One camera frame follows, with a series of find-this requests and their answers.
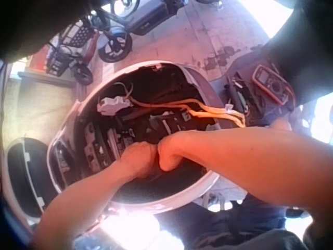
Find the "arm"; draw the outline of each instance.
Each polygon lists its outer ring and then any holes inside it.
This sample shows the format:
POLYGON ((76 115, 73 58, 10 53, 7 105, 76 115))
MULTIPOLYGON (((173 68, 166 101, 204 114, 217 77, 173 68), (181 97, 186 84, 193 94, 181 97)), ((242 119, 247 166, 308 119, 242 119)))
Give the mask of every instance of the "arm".
POLYGON ((149 172, 156 154, 155 146, 135 143, 110 167, 69 186, 43 214, 34 246, 37 249, 70 248, 73 239, 92 225, 123 184, 149 172))
POLYGON ((265 128, 186 131, 165 138, 159 154, 165 171, 185 157, 263 201, 333 216, 333 151, 315 139, 265 128))

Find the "yellow wire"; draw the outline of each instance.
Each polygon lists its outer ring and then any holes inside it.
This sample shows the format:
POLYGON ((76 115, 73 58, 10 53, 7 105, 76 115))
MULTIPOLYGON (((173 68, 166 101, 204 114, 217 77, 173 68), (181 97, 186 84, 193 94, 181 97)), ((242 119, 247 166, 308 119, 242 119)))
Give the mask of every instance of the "yellow wire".
POLYGON ((131 92, 133 91, 133 84, 131 87, 131 90, 128 91, 125 84, 122 82, 117 82, 115 84, 122 85, 125 89, 126 96, 124 98, 130 99, 130 101, 138 106, 144 107, 144 108, 180 108, 187 110, 192 116, 199 117, 199 118, 220 118, 220 119, 227 119, 233 121, 237 126, 240 128, 245 128, 245 116, 235 110, 226 110, 225 108, 214 108, 209 107, 200 102, 199 100, 196 100, 194 98, 189 98, 185 100, 180 101, 174 101, 169 103, 162 103, 162 104, 149 104, 149 103, 142 103, 131 97, 131 92), (196 103, 198 104, 203 110, 202 111, 194 111, 191 109, 187 103, 196 103))

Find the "black basket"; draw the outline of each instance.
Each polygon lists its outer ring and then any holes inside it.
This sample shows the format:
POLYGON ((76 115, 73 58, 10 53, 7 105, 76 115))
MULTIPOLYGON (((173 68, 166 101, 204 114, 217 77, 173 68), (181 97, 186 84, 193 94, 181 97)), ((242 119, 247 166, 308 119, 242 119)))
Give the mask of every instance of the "black basket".
POLYGON ((66 46, 81 48, 95 34, 95 30, 86 21, 80 20, 70 25, 63 34, 61 34, 61 43, 66 46))
POLYGON ((61 48, 53 48, 46 63, 46 73, 60 77, 73 61, 70 55, 64 53, 61 48))

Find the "white connector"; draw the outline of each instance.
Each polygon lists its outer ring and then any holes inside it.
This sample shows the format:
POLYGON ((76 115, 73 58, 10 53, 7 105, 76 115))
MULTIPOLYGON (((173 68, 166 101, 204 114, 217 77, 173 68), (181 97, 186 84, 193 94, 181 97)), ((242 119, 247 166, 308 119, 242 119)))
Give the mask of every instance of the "white connector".
POLYGON ((103 116, 114 116, 119 110, 130 107, 131 102, 122 96, 105 97, 97 104, 97 111, 103 116))

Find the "multimeter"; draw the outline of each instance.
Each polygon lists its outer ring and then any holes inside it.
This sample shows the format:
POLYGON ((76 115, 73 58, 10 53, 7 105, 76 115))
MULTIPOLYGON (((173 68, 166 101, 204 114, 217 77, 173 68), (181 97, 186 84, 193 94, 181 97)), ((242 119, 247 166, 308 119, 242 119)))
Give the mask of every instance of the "multimeter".
POLYGON ((280 105, 285 105, 288 102, 289 93, 293 97, 293 91, 289 88, 288 82, 263 65, 257 66, 252 81, 280 105))

